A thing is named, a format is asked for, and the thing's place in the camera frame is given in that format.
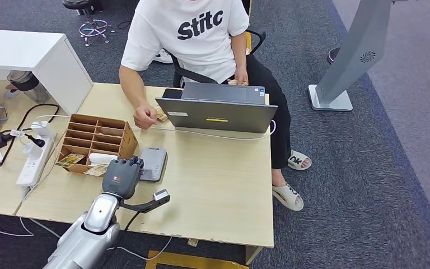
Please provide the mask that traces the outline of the person's right hand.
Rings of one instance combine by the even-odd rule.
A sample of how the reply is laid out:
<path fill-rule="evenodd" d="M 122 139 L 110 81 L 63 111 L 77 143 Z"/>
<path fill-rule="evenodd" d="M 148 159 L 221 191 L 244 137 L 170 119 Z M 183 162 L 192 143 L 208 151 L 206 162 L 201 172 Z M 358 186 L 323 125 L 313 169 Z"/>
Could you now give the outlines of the person's right hand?
<path fill-rule="evenodd" d="M 133 119 L 137 127 L 149 129 L 157 124 L 157 112 L 149 104 L 142 104 L 135 109 Z"/>

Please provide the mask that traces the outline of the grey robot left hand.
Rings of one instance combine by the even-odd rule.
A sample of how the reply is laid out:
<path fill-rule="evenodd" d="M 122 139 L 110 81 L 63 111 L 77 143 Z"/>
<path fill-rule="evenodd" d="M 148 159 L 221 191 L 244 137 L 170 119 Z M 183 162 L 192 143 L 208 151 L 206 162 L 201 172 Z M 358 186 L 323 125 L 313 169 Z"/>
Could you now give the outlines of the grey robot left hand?
<path fill-rule="evenodd" d="M 112 160 L 102 180 L 103 192 L 114 194 L 124 200 L 130 199 L 134 195 L 143 167 L 144 161 L 138 156 Z"/>

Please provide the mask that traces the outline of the person's left hand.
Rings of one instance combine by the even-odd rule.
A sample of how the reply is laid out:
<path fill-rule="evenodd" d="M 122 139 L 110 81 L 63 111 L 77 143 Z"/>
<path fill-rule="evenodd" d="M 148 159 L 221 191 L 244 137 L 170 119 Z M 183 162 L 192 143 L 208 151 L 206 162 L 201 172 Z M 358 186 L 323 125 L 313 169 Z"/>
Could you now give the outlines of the person's left hand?
<path fill-rule="evenodd" d="M 235 69 L 234 81 L 237 85 L 247 86 L 249 84 L 249 78 L 247 74 L 246 66 L 238 66 Z"/>

